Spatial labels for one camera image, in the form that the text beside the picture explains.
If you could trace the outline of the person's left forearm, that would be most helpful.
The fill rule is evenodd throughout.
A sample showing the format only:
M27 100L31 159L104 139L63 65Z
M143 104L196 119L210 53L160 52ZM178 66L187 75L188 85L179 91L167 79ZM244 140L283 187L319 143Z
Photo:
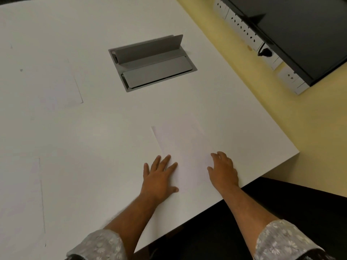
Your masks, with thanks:
M141 193L103 228L120 236L128 259L132 258L142 232L162 202L158 197Z

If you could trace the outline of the white wall socket strip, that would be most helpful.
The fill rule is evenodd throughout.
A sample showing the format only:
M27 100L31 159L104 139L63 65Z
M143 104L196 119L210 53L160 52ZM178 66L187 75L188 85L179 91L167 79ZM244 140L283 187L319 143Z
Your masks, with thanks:
M214 0L213 10L218 13L227 25L250 47L251 51L258 53L260 48L271 49L247 24L233 12L225 0ZM272 70L275 70L283 60L271 49L272 57L260 57Z

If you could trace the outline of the grey raised flap lid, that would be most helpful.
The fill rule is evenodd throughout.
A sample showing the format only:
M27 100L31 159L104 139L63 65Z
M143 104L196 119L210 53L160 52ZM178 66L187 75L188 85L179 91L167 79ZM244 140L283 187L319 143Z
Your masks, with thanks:
M127 46L109 49L117 64L144 59L150 56L180 49L183 35L169 35L157 39L147 40Z

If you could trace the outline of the person's right hand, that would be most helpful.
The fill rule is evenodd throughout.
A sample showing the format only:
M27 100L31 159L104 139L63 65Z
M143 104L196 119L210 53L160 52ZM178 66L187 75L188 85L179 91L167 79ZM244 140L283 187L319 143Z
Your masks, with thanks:
M217 153L211 153L213 167L216 172L216 182L212 183L215 189L222 197L230 194L232 191L239 189L239 178L237 170L234 168L231 158L228 162L223 162Z

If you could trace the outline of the white paper sheet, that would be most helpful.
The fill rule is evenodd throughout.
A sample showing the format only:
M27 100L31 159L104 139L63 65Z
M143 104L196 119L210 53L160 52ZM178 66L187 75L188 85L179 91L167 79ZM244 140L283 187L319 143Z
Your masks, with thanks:
M0 159L0 248L44 248L43 191L39 158Z
M0 108L54 111L81 103L67 58L0 60Z
M174 122L151 127L164 155L171 156L170 165L178 166L172 183L180 192L190 192L209 182L208 167L213 167L212 145L196 120Z

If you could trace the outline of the grey floral shirt sleeve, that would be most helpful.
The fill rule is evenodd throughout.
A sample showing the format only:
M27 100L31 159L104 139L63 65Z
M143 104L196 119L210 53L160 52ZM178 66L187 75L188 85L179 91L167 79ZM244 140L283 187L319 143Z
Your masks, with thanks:
M101 229L67 252L65 260L127 260L127 255L121 237Z
M336 260L286 220L269 223L258 236L254 260Z

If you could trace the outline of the grey flat flap lid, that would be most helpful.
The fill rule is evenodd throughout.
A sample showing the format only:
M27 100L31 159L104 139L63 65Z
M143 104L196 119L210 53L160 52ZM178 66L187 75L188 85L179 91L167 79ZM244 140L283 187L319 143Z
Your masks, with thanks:
M177 76L193 70L186 56L154 63L141 68L125 71L121 78L128 88L134 89L157 81Z

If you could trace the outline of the black monitor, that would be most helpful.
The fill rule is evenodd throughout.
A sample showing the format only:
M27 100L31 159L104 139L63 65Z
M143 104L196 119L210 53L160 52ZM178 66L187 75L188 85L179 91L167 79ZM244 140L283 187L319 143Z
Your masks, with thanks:
M222 0L310 87L347 62L347 0Z

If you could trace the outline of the white single wall socket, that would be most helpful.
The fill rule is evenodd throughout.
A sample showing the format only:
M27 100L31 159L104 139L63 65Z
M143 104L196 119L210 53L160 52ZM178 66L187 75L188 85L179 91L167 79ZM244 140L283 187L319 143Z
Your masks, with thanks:
M285 65L277 74L287 88L296 95L308 90L310 86L288 65Z

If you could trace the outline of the black trousers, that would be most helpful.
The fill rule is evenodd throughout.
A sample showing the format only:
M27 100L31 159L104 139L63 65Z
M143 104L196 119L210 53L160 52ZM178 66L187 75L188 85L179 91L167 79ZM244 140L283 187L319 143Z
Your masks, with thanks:
M347 198L260 177L242 188L278 218L296 225L337 260L347 260ZM137 251L132 260L253 260L220 201Z

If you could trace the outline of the person's left hand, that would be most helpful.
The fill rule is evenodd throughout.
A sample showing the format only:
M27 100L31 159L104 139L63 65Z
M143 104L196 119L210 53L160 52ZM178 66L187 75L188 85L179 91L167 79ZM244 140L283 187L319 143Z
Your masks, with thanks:
M154 207L157 207L165 201L171 194L167 194L167 188L171 185L171 176L178 166L174 162L171 166L167 166L164 172L158 172L158 156L150 167L150 174L147 178L143 178L140 196L145 198Z

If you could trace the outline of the person's right forearm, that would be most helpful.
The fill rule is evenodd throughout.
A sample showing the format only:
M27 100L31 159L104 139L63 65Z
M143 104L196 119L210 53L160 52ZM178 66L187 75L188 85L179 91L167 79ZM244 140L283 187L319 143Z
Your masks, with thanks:
M246 245L254 256L260 233L268 224L279 219L253 200L240 187L227 185L218 188L218 192L231 210Z

